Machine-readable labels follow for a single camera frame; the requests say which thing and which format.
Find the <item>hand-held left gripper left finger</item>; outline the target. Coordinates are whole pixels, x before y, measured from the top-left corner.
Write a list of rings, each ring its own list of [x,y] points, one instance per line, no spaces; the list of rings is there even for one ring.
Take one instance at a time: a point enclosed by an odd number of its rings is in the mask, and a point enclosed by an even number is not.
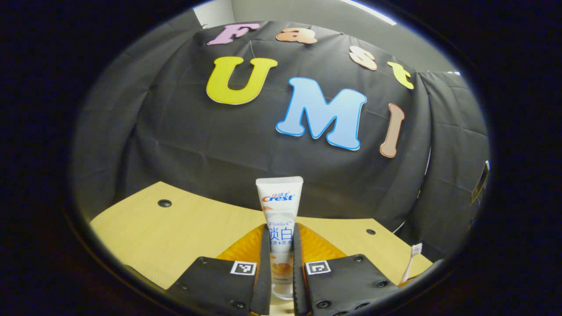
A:
[[[199,316],[260,316],[270,312],[267,225],[248,232],[217,258],[198,257],[167,289]]]

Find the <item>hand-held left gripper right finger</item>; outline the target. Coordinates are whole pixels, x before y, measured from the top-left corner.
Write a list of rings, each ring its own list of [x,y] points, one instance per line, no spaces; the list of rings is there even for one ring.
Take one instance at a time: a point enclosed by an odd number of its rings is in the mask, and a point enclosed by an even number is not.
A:
[[[297,316],[343,316],[381,304],[398,287],[363,254],[347,256],[303,224],[293,236]]]

